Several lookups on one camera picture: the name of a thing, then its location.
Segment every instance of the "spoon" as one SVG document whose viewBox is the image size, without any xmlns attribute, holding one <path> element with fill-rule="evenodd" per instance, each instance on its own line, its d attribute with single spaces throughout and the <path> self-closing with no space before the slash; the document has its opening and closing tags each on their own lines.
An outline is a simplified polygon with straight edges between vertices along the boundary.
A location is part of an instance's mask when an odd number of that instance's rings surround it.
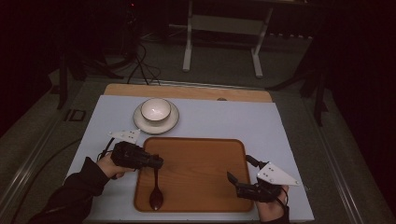
<svg viewBox="0 0 396 224">
<path fill-rule="evenodd" d="M 157 211 L 163 205 L 163 193 L 160 188 L 158 188 L 158 169 L 154 168 L 154 178 L 155 178 L 155 187 L 154 190 L 149 195 L 149 205 L 154 211 Z"/>
</svg>

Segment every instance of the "wooden tray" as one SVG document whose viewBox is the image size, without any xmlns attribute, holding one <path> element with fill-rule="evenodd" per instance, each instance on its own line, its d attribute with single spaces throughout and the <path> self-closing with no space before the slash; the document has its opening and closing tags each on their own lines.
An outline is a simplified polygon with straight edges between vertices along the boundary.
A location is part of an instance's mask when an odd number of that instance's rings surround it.
<svg viewBox="0 0 396 224">
<path fill-rule="evenodd" d="M 241 183 L 250 183 L 245 148 L 236 139 L 150 137 L 144 148 L 163 158 L 159 187 L 163 206 L 155 212 L 247 212 L 253 202 L 236 197 L 227 179 L 231 172 Z M 149 195 L 154 188 L 154 172 L 139 171 L 134 206 L 154 212 Z"/>
</svg>

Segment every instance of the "saucer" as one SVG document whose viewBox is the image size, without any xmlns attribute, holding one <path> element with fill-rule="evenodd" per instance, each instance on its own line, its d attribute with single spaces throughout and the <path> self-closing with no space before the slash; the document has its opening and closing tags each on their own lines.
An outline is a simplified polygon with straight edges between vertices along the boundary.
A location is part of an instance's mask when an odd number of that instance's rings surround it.
<svg viewBox="0 0 396 224">
<path fill-rule="evenodd" d="M 175 127 L 175 125 L 178 122 L 178 110 L 174 104 L 172 104 L 171 102 L 169 102 L 169 104 L 171 105 L 171 114 L 169 115 L 169 118 L 167 119 L 167 121 L 164 122 L 163 125 L 153 126 L 147 120 L 145 120 L 141 111 L 142 104 L 139 105 L 137 109 L 134 111 L 134 124 L 136 125 L 137 128 L 139 128 L 145 133 L 159 134 L 171 130 L 173 127 Z"/>
</svg>

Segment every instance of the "table leg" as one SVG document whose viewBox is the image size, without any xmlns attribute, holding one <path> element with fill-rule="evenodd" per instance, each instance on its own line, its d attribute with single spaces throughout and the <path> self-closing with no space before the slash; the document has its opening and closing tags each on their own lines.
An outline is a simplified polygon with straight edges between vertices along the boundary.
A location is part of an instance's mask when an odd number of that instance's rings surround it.
<svg viewBox="0 0 396 224">
<path fill-rule="evenodd" d="M 192 33 L 192 1 L 189 2 L 189 17 L 187 19 L 187 44 L 186 51 L 184 52 L 184 62 L 183 62 L 183 72 L 190 71 L 191 64 L 191 51 L 192 51 L 192 43 L 191 43 L 191 33 Z"/>
<path fill-rule="evenodd" d="M 268 24 L 270 22 L 273 10 L 274 9 L 272 7 L 268 9 L 267 17 L 265 18 L 265 21 L 262 23 L 262 29 L 260 30 L 259 33 L 259 42 L 257 43 L 256 48 L 251 50 L 251 57 L 253 60 L 254 71 L 257 78 L 262 78 L 262 65 L 260 64 L 259 52 L 260 49 L 262 48 L 262 41 L 265 38 L 265 33 L 267 32 Z"/>
</svg>

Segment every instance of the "white table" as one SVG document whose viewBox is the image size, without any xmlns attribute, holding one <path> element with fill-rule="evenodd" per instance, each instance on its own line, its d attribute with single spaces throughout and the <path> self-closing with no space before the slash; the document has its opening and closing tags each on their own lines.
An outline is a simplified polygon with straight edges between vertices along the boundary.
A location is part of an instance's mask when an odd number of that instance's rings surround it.
<svg viewBox="0 0 396 224">
<path fill-rule="evenodd" d="M 106 147 L 109 132 L 136 130 L 134 110 L 149 97 L 103 95 L 92 114 L 78 152 L 68 174 L 78 172 L 85 157 L 96 160 Z M 247 154 L 261 161 L 271 161 L 297 180 L 301 179 L 289 141 L 274 103 L 230 102 L 166 98 L 180 113 L 177 126 L 161 136 L 234 138 L 245 145 Z M 137 144 L 143 146 L 151 135 L 141 133 Z M 256 180 L 258 168 L 248 166 L 250 179 Z M 258 220 L 256 209 L 247 213 L 141 213 L 133 205 L 137 173 L 111 180 L 103 195 L 93 201 L 89 221 L 147 222 L 219 222 Z M 291 221 L 313 220 L 304 187 L 290 187 Z"/>
</svg>

